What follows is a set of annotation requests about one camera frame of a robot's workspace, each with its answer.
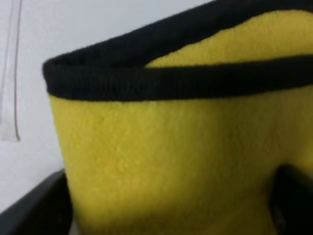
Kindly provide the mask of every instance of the white wall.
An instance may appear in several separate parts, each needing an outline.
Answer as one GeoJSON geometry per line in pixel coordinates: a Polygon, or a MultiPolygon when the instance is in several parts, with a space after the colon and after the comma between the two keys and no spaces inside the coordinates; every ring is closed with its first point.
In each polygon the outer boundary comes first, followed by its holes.
{"type": "Polygon", "coordinates": [[[21,141],[0,142],[0,212],[63,167],[42,63],[209,0],[23,0],[17,67],[21,141]]]}

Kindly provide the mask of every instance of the yellow bag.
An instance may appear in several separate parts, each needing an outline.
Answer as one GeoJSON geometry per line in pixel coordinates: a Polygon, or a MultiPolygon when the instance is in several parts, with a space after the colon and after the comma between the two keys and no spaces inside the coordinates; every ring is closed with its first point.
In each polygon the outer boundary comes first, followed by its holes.
{"type": "Polygon", "coordinates": [[[276,169],[313,171],[311,11],[217,0],[47,61],[82,234],[276,234],[276,169]]]}

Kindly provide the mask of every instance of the black fabric trim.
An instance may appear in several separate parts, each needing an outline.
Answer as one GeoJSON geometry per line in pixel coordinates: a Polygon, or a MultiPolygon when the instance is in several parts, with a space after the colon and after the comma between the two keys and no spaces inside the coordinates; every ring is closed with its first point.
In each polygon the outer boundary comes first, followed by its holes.
{"type": "Polygon", "coordinates": [[[140,101],[229,97],[313,84],[313,56],[163,69],[63,67],[46,71],[52,95],[76,100],[140,101]]]}
{"type": "Polygon", "coordinates": [[[313,80],[311,56],[189,68],[147,69],[142,66],[264,12],[310,11],[312,6],[312,0],[210,2],[126,35],[48,60],[44,64],[48,92],[77,100],[140,101],[225,97],[309,85],[313,80]]]}

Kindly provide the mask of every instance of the black binding edge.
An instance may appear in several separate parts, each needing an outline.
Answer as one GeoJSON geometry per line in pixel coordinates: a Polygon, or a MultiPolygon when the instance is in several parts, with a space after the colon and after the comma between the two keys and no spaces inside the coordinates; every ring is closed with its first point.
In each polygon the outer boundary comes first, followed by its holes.
{"type": "Polygon", "coordinates": [[[147,63],[274,10],[313,11],[312,0],[216,0],[131,33],[48,60],[51,95],[74,100],[213,98],[313,84],[313,55],[215,66],[144,68],[147,63]]]}

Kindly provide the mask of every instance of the yellow fleece fabric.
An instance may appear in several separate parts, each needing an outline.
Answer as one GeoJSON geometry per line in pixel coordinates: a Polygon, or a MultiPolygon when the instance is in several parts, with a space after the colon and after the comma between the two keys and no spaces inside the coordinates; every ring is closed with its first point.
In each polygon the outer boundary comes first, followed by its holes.
{"type": "MultiPolygon", "coordinates": [[[[313,14],[275,11],[147,67],[309,53],[313,14]]],[[[214,99],[50,99],[83,235],[274,235],[276,169],[313,170],[313,86],[214,99]]]]}

